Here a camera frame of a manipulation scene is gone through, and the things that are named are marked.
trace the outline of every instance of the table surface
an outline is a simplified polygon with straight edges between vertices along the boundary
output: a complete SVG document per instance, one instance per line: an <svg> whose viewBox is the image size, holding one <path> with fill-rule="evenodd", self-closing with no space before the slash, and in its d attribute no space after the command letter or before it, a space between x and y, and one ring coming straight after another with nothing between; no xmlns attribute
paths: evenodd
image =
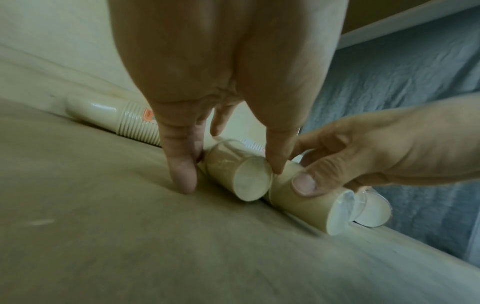
<svg viewBox="0 0 480 304"><path fill-rule="evenodd" d="M160 148L0 107L1 303L478 303L480 270L388 228L184 196Z"/></svg>

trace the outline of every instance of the orange label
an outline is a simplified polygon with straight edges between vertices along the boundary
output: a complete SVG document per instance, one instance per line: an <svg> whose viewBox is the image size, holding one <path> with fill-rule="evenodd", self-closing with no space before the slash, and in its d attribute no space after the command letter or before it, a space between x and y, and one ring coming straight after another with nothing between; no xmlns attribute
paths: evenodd
<svg viewBox="0 0 480 304"><path fill-rule="evenodd" d="M150 109L145 109L145 112L143 113L143 120L150 122L155 120L154 112Z"/></svg>

